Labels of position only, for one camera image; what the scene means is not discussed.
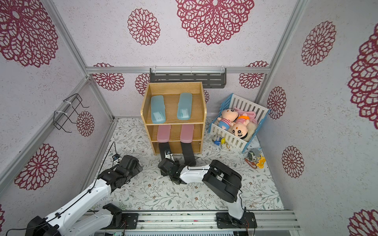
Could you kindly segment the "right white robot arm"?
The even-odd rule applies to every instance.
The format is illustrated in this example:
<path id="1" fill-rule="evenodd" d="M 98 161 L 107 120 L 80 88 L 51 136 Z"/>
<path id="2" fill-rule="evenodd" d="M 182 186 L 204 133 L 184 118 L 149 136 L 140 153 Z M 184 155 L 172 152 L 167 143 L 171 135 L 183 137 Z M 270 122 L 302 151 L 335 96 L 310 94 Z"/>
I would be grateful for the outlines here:
<path id="1" fill-rule="evenodd" d="M 230 217 L 236 220 L 242 219 L 245 212 L 241 198 L 242 177 L 227 165 L 213 160 L 209 165 L 190 167 L 165 158 L 158 164 L 158 168 L 175 184 L 205 184 L 227 203 Z"/>

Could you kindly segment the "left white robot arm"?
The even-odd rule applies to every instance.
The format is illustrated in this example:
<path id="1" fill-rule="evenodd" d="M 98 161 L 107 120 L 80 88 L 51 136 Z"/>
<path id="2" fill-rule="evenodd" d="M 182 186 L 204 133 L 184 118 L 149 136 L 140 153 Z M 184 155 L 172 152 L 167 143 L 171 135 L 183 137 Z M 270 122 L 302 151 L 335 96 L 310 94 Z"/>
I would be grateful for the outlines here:
<path id="1" fill-rule="evenodd" d="M 106 204 L 98 212 L 84 220 L 80 218 L 102 198 L 122 188 L 143 168 L 136 157 L 125 155 L 116 164 L 102 171 L 95 181 L 66 205 L 46 217 L 32 219 L 25 232 L 27 236 L 90 236 L 104 228 L 125 227 L 122 210 L 114 204 Z"/>

